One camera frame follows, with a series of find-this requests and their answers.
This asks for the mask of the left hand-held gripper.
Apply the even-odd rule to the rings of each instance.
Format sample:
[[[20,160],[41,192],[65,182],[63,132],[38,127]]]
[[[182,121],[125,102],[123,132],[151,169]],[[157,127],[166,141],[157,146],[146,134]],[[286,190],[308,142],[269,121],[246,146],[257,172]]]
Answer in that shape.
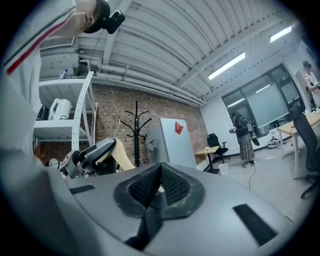
[[[59,171],[71,179],[87,177],[88,173],[98,172],[96,161],[108,154],[115,145],[115,138],[106,138],[85,151],[72,150],[62,161]]]

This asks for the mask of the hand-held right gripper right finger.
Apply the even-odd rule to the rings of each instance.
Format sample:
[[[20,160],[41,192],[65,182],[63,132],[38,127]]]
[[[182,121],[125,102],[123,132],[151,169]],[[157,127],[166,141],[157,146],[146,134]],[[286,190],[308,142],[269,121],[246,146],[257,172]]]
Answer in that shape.
[[[144,256],[269,256],[288,223],[275,207],[238,182],[184,166],[204,187],[189,217],[163,221]]]

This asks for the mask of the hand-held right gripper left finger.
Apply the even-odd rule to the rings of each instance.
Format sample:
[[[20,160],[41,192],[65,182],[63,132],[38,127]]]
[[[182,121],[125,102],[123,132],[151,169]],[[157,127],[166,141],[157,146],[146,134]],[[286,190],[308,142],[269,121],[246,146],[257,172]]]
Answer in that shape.
[[[162,226],[161,164],[124,172],[76,178],[66,185],[99,226],[124,244],[142,251]]]

